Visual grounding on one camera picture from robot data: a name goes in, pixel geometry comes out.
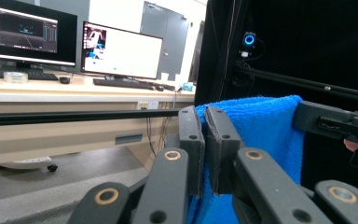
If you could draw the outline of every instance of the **gray cabinet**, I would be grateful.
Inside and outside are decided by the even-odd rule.
[[[183,15],[155,4],[144,2],[141,34],[163,38],[158,65],[158,79],[161,73],[170,74],[168,80],[175,80],[180,74],[185,52],[188,21]]]

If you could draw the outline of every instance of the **keyboard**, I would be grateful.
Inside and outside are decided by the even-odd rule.
[[[124,87],[124,88],[135,88],[135,89],[145,89],[145,90],[153,90],[154,87],[147,84],[147,83],[141,83],[137,81],[124,81],[121,79],[116,80],[108,80],[108,79],[100,79],[100,78],[94,78],[93,79],[94,85],[97,86],[111,86],[111,87]]]
[[[0,78],[4,78],[4,72],[0,70]],[[43,73],[39,71],[25,71],[23,73],[28,74],[28,79],[30,80],[51,80],[51,81],[57,81],[58,78],[51,73]]]

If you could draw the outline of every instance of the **desk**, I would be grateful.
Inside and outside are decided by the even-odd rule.
[[[0,113],[133,110],[138,101],[158,101],[159,109],[182,108],[194,102],[194,91],[175,94],[95,86],[92,79],[74,75],[68,85],[39,80],[13,84],[0,79]],[[151,119],[152,141],[158,141],[162,121]],[[177,133],[177,127],[172,118],[168,133]],[[142,140],[125,145],[148,168],[153,159],[145,119],[0,126],[0,163],[122,146],[116,139],[133,134],[141,135]]]

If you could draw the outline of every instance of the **blue cloth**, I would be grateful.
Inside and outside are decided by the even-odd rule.
[[[224,110],[247,147],[266,150],[299,184],[305,133],[292,127],[292,119],[301,101],[299,96],[291,95],[243,98],[208,105]],[[208,105],[196,107],[203,130],[206,128],[204,111]],[[190,197],[188,223],[238,223],[232,208],[232,195],[212,193],[206,162],[203,197]]]

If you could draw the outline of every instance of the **monitor screen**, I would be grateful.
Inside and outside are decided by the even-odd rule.
[[[76,64],[77,16],[0,0],[0,59],[29,64]]]
[[[85,21],[82,72],[156,79],[162,38]]]

